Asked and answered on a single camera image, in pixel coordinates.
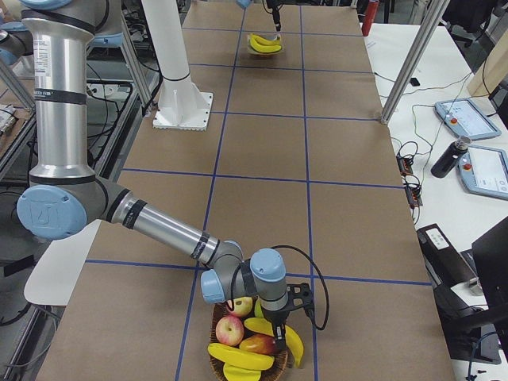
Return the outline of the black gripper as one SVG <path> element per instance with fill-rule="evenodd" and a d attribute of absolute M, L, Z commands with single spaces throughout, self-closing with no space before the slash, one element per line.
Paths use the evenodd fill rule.
<path fill-rule="evenodd" d="M 266 0 L 265 2 L 267 12 L 269 12 L 274 21 L 275 30 L 277 32 L 280 32 L 281 31 L 280 10 L 283 7 L 283 3 L 280 0 Z"/>
<path fill-rule="evenodd" d="M 285 324 L 289 316 L 287 310 L 266 310 L 263 309 L 264 318 L 271 324 L 274 334 L 275 346 L 279 351 L 287 348 Z"/>

